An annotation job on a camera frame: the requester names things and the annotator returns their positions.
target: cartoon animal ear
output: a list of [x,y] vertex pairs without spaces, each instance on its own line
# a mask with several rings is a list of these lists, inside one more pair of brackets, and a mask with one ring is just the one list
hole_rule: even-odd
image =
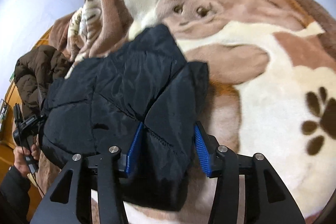
[[269,62],[268,53],[254,45],[206,45],[187,51],[185,56],[188,61],[207,62],[212,81],[231,85],[256,78]]

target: cable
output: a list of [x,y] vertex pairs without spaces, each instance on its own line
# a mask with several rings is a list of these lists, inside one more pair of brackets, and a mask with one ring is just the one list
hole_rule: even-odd
[[22,148],[22,153],[23,153],[23,157],[25,159],[26,165],[28,166],[28,169],[29,169],[29,171],[31,173],[31,176],[34,179],[34,182],[36,183],[37,188],[39,188],[39,190],[41,191],[41,193],[43,194],[43,197],[44,197],[45,196],[44,192],[42,191],[41,187],[38,185],[35,176],[32,174],[32,172],[31,172],[31,170],[29,168],[29,164],[28,164],[27,159],[26,159],[26,154],[25,154],[25,151],[23,150],[23,146],[22,146],[22,142],[21,142],[21,129],[18,126],[18,121],[17,120],[15,120],[15,124],[16,124],[16,127],[17,127],[17,131],[18,131],[18,135],[19,135],[19,140],[20,140],[20,146]]

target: cartoon animal print blanket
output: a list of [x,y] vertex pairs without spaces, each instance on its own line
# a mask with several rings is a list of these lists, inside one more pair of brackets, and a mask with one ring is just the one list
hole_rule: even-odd
[[[70,17],[49,43],[75,64],[165,23],[188,60],[209,64],[207,132],[237,153],[263,153],[305,218],[325,207],[336,187],[336,22],[316,2],[85,0]],[[197,164],[190,173],[180,212],[127,205],[134,223],[207,223],[216,181]]]

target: paw print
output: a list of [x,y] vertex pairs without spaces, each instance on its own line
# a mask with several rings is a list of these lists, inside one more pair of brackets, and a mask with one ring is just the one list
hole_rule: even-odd
[[[319,88],[319,94],[308,92],[306,94],[306,104],[312,115],[319,119],[316,121],[305,121],[302,124],[302,133],[312,135],[320,127],[330,138],[336,140],[336,100],[328,100],[328,92],[325,87]],[[325,141],[325,136],[319,135],[308,142],[308,155],[317,155]]]

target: wooden furniture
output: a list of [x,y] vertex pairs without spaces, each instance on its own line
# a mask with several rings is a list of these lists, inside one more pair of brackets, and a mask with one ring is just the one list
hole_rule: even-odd
[[[41,39],[35,44],[34,47],[48,44],[48,37],[49,32],[51,29],[49,29],[42,37]],[[16,103],[21,103],[20,95],[17,91],[17,88],[14,84],[14,80],[11,81],[10,86],[7,90],[7,93],[5,95],[5,101],[7,104],[9,104],[9,110],[4,122],[4,129],[2,133],[0,133],[0,182],[3,180],[5,174],[7,173],[10,166],[14,164],[14,155],[13,155],[13,149],[15,148],[15,144],[12,137],[12,131],[13,131],[13,106]],[[29,211],[27,214],[27,219],[31,220],[34,212],[36,211],[37,206],[39,205],[41,201],[41,195],[38,191],[38,189],[31,185],[31,188],[29,190],[29,197],[30,197],[30,204],[29,204]]]

